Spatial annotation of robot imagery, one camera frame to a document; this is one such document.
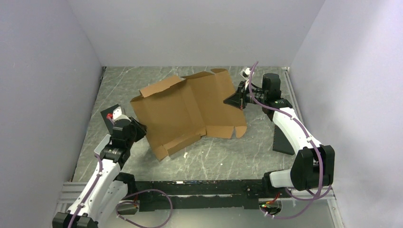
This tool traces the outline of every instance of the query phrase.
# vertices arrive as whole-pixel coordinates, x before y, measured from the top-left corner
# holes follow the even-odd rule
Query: gray wall
[[[0,227],[49,227],[101,65],[67,1],[0,5]]]
[[[324,0],[68,0],[104,66],[289,66]]]
[[[325,1],[291,65],[308,128],[336,151],[346,227],[403,227],[403,5]]]

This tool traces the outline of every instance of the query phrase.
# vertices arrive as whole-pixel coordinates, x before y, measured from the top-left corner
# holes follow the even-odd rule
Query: gray tabletop
[[[92,111],[73,181],[88,181],[96,166],[94,149],[108,133],[100,111],[119,103],[128,116],[135,117],[130,100],[139,89],[168,76],[191,75],[212,68],[228,69],[234,86],[240,80],[240,66],[107,67]],[[280,75],[282,96],[292,103],[292,93],[280,67],[258,67],[254,83],[261,85],[264,73]],[[272,151],[274,124],[257,105],[244,110],[248,124],[240,139],[202,137],[201,140],[158,161],[147,139],[135,143],[123,172],[138,181],[260,179],[268,171],[289,169],[295,156]]]

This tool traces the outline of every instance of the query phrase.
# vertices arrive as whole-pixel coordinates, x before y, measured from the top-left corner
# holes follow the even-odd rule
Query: cardboard box
[[[212,69],[166,78],[140,90],[131,100],[139,122],[147,126],[147,140],[157,159],[208,137],[230,139],[246,132],[242,110],[224,104],[235,89],[226,69]]]

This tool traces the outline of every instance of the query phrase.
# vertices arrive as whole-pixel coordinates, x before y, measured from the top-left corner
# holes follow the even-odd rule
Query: marble table surface
[[[120,104],[128,116],[135,117],[130,100],[138,96],[139,89],[171,75],[186,76],[212,68],[228,69],[234,87],[242,77],[240,66],[163,66],[163,67],[107,67],[91,120],[79,156],[73,181],[88,181],[96,166],[94,149],[108,133],[100,111]],[[292,103],[288,80],[280,67],[257,67],[254,84],[261,85],[264,73],[280,75],[282,97]],[[289,169],[295,156],[272,151],[274,124],[257,105],[244,110],[247,131],[239,139],[202,137],[201,140],[158,161],[148,141],[143,138],[131,149],[131,157],[123,172],[131,173],[138,181],[178,180],[233,180],[261,179],[268,171]]]

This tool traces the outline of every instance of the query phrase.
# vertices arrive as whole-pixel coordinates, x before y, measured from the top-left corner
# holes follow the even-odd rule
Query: flattened cardboard box
[[[224,104],[235,93],[226,69],[212,69],[184,76],[174,75],[140,90],[131,100],[140,123],[147,126],[147,140],[158,160],[209,137],[240,138],[246,132],[242,110]]]

